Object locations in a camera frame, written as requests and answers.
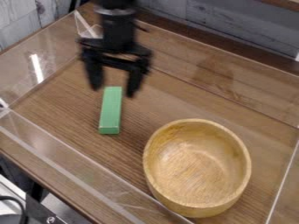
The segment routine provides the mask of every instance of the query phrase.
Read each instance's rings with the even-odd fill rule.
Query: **wooden tabletop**
[[[118,136],[97,133],[102,92],[89,89],[77,59],[13,105],[13,111],[146,194],[150,193],[141,157],[153,132],[177,119],[201,118],[220,123],[246,145],[252,178],[237,204],[224,214],[194,222],[264,223],[294,151],[299,80],[269,65],[149,24],[142,25],[149,33],[140,32],[138,39],[153,49],[153,69],[136,98],[124,99]],[[124,72],[106,68],[105,73],[108,86],[125,85]],[[33,138],[36,133],[25,135],[38,145],[38,139]],[[102,209],[86,188],[64,179],[58,170],[24,152],[6,136],[0,135],[0,139],[2,153],[92,221],[116,223],[117,214]],[[49,142],[44,144],[48,145],[40,153],[84,179],[90,189],[100,189],[96,166],[84,165],[85,158],[80,161]],[[282,206],[281,216],[289,220],[286,223],[297,223],[294,207]]]

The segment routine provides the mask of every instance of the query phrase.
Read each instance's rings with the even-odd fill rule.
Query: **black cable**
[[[10,196],[0,196],[0,201],[1,200],[10,200],[10,201],[13,201],[18,205],[18,207],[21,208],[21,219],[20,219],[18,224],[24,224],[24,222],[25,222],[25,212],[24,212],[24,205],[20,202],[20,200],[13,198],[13,197],[10,197]]]

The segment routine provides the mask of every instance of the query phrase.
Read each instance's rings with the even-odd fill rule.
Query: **green rectangular block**
[[[102,135],[116,135],[120,131],[121,116],[121,87],[105,87],[101,113],[98,119],[98,133]]]

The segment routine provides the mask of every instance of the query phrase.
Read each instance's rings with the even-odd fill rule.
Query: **wooden table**
[[[97,21],[89,5],[80,10],[90,24]],[[149,136],[173,120],[209,119],[242,139],[253,170],[237,204],[224,214],[193,221],[297,223],[299,199],[292,195],[299,193],[299,79],[290,72],[297,65],[288,61],[292,67],[273,67],[150,24],[141,25],[149,30],[138,33],[138,39],[153,49],[153,69],[136,98],[124,99],[118,136],[97,133],[102,92],[89,89],[76,58],[73,15],[1,56],[0,96],[11,109],[0,119],[2,154],[93,222],[178,223],[170,214],[158,216],[140,209],[160,208],[153,201],[140,200],[142,194],[109,176],[101,165],[150,195],[141,163]],[[30,62],[34,54],[41,77]],[[106,85],[125,85],[122,72],[109,68],[105,72]],[[117,204],[106,206],[106,199]]]

